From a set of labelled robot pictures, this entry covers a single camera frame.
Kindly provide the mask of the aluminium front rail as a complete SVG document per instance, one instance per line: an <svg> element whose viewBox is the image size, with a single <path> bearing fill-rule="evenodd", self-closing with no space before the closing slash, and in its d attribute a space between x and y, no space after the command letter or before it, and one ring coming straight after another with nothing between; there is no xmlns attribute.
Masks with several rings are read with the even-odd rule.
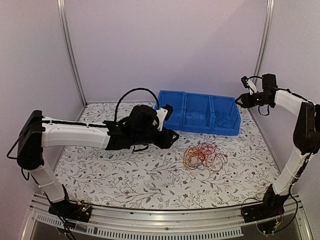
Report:
<svg viewBox="0 0 320 240"><path fill-rule="evenodd" d="M47 199L35 194L22 230L24 240L312 240L298 196L284 205L284 214L248 222L239 206L146 210L95 205L88 222L74 221L66 233L62 221L49 213Z"/></svg>

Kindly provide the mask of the aluminium frame post right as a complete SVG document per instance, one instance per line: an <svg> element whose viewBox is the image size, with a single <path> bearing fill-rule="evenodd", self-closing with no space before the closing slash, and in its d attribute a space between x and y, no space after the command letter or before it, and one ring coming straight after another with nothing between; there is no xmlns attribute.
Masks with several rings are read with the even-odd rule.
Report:
<svg viewBox="0 0 320 240"><path fill-rule="evenodd" d="M265 53L268 46L268 40L271 32L272 22L273 22L273 15L274 15L274 7L275 7L275 0L267 0L264 23L262 28L262 38L260 42L260 47L258 51L258 57L254 68L254 75L260 75Z"/></svg>

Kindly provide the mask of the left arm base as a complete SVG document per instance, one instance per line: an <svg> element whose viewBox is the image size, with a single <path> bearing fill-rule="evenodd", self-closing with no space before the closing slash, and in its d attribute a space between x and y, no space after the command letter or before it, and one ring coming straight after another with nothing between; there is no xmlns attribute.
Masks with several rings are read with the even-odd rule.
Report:
<svg viewBox="0 0 320 240"><path fill-rule="evenodd" d="M89 203L74 203L68 200L60 202L49 202L50 207L48 212L68 220L88 223L92 214L92 205Z"/></svg>

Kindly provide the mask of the aluminium frame post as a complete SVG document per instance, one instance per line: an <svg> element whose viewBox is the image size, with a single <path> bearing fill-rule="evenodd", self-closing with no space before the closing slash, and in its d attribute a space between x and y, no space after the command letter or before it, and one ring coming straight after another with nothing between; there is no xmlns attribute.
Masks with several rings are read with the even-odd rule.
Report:
<svg viewBox="0 0 320 240"><path fill-rule="evenodd" d="M62 30L62 36L64 39L64 44L66 48L67 58L70 65L71 74L74 80L74 84L80 99L81 104L86 107L88 105L87 99L85 96L84 88L81 83L80 74L77 67L77 62L73 50L71 35L68 26L68 19L67 19L67 11L66 5L64 0L57 0L57 9L59 14L59 20Z"/></svg>
<svg viewBox="0 0 320 240"><path fill-rule="evenodd" d="M262 28L262 38L260 42L260 47L258 51L258 57L254 68L254 75L260 75L265 53L268 46L268 40L271 32L272 22L273 22L273 15L274 15L274 7L275 7L275 0L267 0L264 23Z"/></svg>

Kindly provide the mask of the floral patterned tablecloth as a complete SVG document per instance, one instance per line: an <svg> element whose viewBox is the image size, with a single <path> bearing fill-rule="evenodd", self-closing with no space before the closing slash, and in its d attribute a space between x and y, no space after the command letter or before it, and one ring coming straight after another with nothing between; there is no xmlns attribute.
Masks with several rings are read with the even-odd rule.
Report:
<svg viewBox="0 0 320 240"><path fill-rule="evenodd" d="M67 146L55 169L69 197L136 209L202 209L261 199L279 176L248 110L237 136L180 132L169 149Z"/></svg>

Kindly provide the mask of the blue three-compartment plastic bin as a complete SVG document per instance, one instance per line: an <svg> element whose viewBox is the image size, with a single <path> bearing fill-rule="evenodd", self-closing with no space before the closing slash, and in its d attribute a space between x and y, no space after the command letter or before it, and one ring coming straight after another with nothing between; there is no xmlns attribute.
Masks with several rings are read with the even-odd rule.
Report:
<svg viewBox="0 0 320 240"><path fill-rule="evenodd" d="M240 132L241 116L233 97L161 90L158 102L173 107L163 124L167 129L223 136Z"/></svg>

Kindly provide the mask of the aluminium frame post left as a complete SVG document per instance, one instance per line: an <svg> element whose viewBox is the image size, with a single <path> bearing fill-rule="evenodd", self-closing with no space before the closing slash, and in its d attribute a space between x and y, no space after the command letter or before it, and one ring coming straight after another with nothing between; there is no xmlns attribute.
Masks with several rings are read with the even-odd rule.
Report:
<svg viewBox="0 0 320 240"><path fill-rule="evenodd" d="M57 0L57 9L59 14L59 20L62 30L62 36L64 39L64 44L66 48L67 58L70 65L71 74L74 80L74 84L80 99L81 104L86 107L88 105L87 99L85 96L84 88L81 83L80 74L77 67L77 62L73 50L71 35L68 26L68 19L67 19L67 11L66 5L64 0Z"/></svg>

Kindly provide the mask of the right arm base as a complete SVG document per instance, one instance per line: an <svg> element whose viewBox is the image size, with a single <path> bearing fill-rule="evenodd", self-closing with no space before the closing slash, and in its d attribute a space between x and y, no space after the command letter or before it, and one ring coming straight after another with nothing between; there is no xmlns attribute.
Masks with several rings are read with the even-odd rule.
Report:
<svg viewBox="0 0 320 240"><path fill-rule="evenodd" d="M257 224L257 229L264 235L274 234L282 222L282 214L285 212L284 203L288 197L289 194L275 194L270 185L262 198L262 202L241 206L240 212L244 222L251 223L264 220Z"/></svg>

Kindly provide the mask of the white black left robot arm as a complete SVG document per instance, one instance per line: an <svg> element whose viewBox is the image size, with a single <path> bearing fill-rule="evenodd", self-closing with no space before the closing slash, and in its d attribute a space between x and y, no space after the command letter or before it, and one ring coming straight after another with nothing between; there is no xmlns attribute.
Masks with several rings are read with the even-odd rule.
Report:
<svg viewBox="0 0 320 240"><path fill-rule="evenodd" d="M121 120L103 122L67 121L45 117L34 110L24 124L19 136L6 157L15 160L19 167L29 172L47 195L55 209L63 216L74 213L64 187L46 165L43 149L56 146L91 147L117 151L136 145L155 145L169 149L179 134L164 126L173 112L170 105L155 110L147 105L137 105L129 116Z"/></svg>

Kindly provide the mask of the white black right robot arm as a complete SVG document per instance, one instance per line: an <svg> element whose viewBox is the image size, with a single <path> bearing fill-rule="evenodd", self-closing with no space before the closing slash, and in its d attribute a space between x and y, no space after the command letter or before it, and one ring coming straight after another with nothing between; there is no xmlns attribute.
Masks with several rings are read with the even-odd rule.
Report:
<svg viewBox="0 0 320 240"><path fill-rule="evenodd" d="M282 107L296 116L293 131L293 150L280 176L271 185L276 197L288 196L290 187L302 175L310 159L320 150L320 105L277 85L276 76L243 76L241 82L248 93L241 94L235 103L244 109L267 106Z"/></svg>

